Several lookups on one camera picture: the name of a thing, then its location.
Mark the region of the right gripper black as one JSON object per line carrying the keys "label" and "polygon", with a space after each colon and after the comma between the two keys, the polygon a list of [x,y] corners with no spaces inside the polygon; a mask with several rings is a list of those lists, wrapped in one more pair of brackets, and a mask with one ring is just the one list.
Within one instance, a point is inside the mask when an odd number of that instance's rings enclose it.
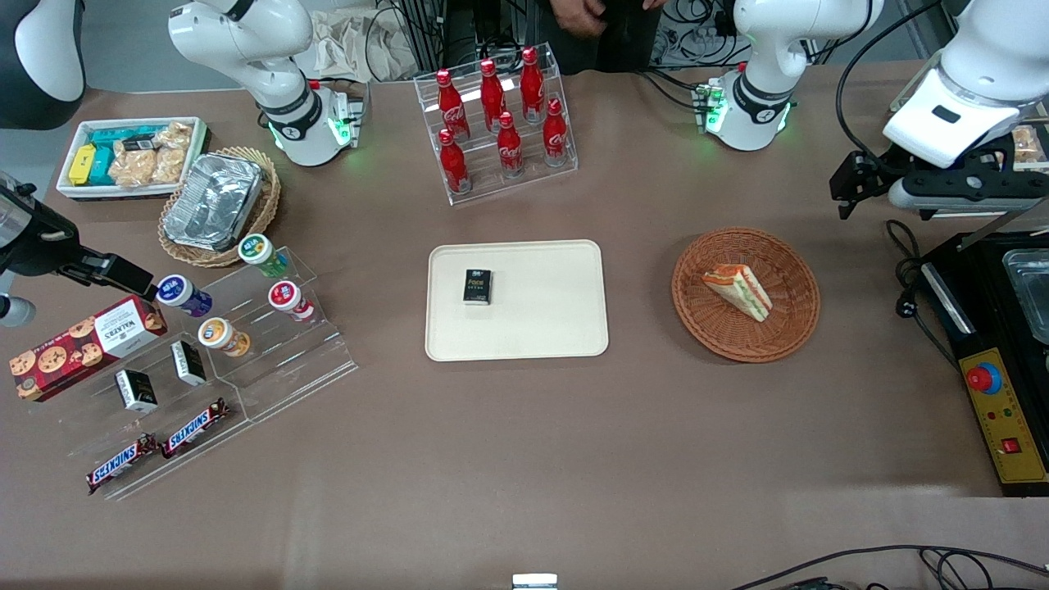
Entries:
{"label": "right gripper black", "polygon": [[154,300],[154,275],[130,261],[79,243],[74,223],[33,195],[34,187],[2,188],[2,271],[24,277],[46,274],[74,281],[105,281],[125,293]]}

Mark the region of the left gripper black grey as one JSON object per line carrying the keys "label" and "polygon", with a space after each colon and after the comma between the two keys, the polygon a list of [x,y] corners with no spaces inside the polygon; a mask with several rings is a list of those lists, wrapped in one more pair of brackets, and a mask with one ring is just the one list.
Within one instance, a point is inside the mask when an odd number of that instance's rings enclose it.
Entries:
{"label": "left gripper black grey", "polygon": [[[1027,211],[1047,197],[1048,180],[1036,170],[1015,170],[1012,138],[1000,136],[962,154],[947,168],[911,157],[906,174],[889,187],[897,208],[918,211],[923,220],[939,212],[996,213]],[[869,198],[869,184],[892,182],[892,173],[865,151],[851,154],[851,170],[837,170],[829,194],[839,218],[849,218]]]}

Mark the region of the bare person hand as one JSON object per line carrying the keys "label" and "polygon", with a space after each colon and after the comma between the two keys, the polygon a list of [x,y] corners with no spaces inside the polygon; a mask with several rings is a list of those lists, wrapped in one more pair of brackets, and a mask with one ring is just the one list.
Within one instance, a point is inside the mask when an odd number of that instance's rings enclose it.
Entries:
{"label": "bare person hand", "polygon": [[556,22],[562,30],[578,38],[599,37],[606,29],[606,4],[598,0],[550,1]]}

